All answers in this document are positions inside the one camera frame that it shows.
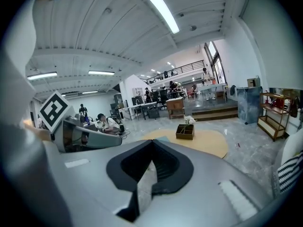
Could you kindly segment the blue marbled cabinet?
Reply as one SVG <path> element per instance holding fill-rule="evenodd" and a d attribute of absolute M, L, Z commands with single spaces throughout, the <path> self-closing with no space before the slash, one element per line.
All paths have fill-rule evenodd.
<path fill-rule="evenodd" d="M 245 124 L 257 123 L 261 114 L 260 94 L 262 87 L 237 88 L 238 118 Z"/>

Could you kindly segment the dark wooden steps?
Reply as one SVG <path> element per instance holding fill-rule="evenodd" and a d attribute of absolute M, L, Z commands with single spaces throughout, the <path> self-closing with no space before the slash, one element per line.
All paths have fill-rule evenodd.
<path fill-rule="evenodd" d="M 238 107 L 229 106 L 223 108 L 214 108 L 206 111 L 198 111 L 193 112 L 192 116 L 197 122 L 237 118 Z"/>

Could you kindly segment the tall window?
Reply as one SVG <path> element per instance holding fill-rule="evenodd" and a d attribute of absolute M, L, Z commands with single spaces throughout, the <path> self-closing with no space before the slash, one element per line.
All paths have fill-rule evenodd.
<path fill-rule="evenodd" d="M 214 44 L 213 41 L 210 41 L 208 43 L 204 44 L 204 49 L 207 55 L 207 58 L 209 60 L 209 64 L 211 67 L 211 70 L 213 72 L 214 78 L 216 80 L 217 84 L 227 83 L 223 65 L 222 65 L 222 60 L 219 55 L 219 52 Z"/>

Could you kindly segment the small wooden cabinet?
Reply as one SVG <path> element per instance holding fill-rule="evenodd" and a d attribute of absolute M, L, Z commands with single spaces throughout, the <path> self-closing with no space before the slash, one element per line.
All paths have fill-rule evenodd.
<path fill-rule="evenodd" d="M 169 119 L 185 115 L 184 98 L 178 97 L 166 101 Z"/>

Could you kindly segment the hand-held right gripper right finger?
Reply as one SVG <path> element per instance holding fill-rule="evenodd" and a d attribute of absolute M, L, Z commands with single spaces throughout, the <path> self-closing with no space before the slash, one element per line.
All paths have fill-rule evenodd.
<path fill-rule="evenodd" d="M 272 197 L 254 179 L 217 156 L 165 141 L 164 144 L 187 156 L 194 171 L 178 192 L 153 197 L 139 216 L 139 227 L 232 227 L 241 222 L 220 189 L 222 181 L 233 181 L 258 210 Z"/>

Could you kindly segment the black mezzanine railing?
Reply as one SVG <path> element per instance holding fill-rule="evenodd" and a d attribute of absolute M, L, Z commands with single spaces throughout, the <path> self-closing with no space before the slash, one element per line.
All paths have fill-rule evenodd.
<path fill-rule="evenodd" d="M 146 78 L 141 78 L 146 84 L 152 84 L 173 76 L 179 76 L 192 71 L 202 70 L 205 67 L 204 60 L 196 61 L 190 64 L 186 64 L 177 68 L 172 68 L 171 70 L 164 71 L 162 73 L 156 73 L 155 76 L 145 76 Z"/>

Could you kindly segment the brown wooden organiser box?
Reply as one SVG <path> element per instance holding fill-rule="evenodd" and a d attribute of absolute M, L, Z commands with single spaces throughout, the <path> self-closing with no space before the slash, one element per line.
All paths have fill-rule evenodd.
<path fill-rule="evenodd" d="M 176 138 L 182 140 L 193 140 L 195 134 L 194 125 L 179 124 L 176 130 Z"/>

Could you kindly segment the pale flower bunch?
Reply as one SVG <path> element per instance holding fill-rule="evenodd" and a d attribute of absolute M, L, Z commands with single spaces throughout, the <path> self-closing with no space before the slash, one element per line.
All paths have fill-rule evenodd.
<path fill-rule="evenodd" d="M 193 126 L 195 124 L 195 119 L 191 116 L 184 116 L 184 120 L 185 120 L 185 126 Z"/>

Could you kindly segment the ceiling tube light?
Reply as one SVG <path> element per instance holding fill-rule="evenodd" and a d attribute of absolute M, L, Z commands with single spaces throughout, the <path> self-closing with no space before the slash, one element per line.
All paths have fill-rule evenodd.
<path fill-rule="evenodd" d="M 90 70 L 88 72 L 89 75 L 102 75 L 102 76 L 113 76 L 115 73 L 110 71 L 96 71 L 96 70 Z"/>
<path fill-rule="evenodd" d="M 165 20 L 166 24 L 170 28 L 173 34 L 176 34 L 179 32 L 179 27 L 168 8 L 167 4 L 164 0 L 150 0 L 150 2 L 154 5 L 154 7 L 158 10 L 158 12 L 161 14 L 163 19 Z"/>
<path fill-rule="evenodd" d="M 49 72 L 49 73 L 40 73 L 40 74 L 35 74 L 28 76 L 27 79 L 32 81 L 32 80 L 38 80 L 38 79 L 44 79 L 44 78 L 49 78 L 49 77 L 56 77 L 57 72 Z"/>

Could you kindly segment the white desk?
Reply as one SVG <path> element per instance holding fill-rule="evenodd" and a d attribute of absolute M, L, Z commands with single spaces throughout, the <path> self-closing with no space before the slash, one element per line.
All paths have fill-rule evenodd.
<path fill-rule="evenodd" d="M 132 120 L 134 118 L 139 120 L 139 116 L 142 115 L 143 119 L 146 120 L 151 114 L 155 114 L 154 119 L 159 118 L 159 108 L 156 102 L 133 105 L 130 107 L 123 108 L 126 113 L 126 119 Z"/>

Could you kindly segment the person's left forearm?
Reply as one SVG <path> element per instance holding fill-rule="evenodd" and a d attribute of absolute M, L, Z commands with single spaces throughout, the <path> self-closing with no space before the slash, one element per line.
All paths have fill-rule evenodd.
<path fill-rule="evenodd" d="M 42 141 L 52 141 L 51 132 L 49 130 L 34 127 L 30 119 L 23 120 L 22 122 L 26 129 L 33 132 Z"/>

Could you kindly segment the white table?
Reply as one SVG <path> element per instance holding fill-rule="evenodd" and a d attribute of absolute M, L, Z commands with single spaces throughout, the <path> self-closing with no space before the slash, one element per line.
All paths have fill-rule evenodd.
<path fill-rule="evenodd" d="M 215 100 L 217 98 L 218 89 L 221 89 L 221 91 L 223 92 L 223 97 L 225 98 L 226 87 L 227 87 L 226 83 L 204 85 L 198 87 L 198 92 L 201 93 L 202 97 L 205 98 L 206 101 Z"/>

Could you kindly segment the oval wooden table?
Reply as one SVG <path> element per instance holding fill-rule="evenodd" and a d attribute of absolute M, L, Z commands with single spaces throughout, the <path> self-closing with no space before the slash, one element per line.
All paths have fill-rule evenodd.
<path fill-rule="evenodd" d="M 211 130 L 195 130 L 193 140 L 182 140 L 176 138 L 176 132 L 173 130 L 155 130 L 142 137 L 143 140 L 164 140 L 171 143 L 179 144 L 184 147 L 199 150 L 208 154 L 224 158 L 229 147 L 225 137 L 217 132 Z"/>

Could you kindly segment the wooden shelf rack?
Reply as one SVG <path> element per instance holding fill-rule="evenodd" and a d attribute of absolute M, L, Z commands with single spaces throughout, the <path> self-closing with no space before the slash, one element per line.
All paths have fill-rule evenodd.
<path fill-rule="evenodd" d="M 275 107 L 274 101 L 279 98 L 284 100 L 284 108 Z M 273 141 L 283 138 L 286 134 L 290 118 L 290 106 L 292 99 L 289 96 L 263 92 L 260 94 L 261 114 L 257 125 Z"/>

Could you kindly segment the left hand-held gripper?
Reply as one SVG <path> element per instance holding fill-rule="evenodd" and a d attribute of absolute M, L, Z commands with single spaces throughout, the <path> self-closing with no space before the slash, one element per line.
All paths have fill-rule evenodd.
<path fill-rule="evenodd" d="M 122 139 L 119 136 L 83 129 L 80 115 L 73 106 L 58 92 L 55 91 L 42 104 L 38 115 L 51 133 L 51 140 L 62 153 L 85 151 L 82 140 L 85 133 L 88 135 L 86 146 L 89 148 L 109 148 L 120 146 Z"/>

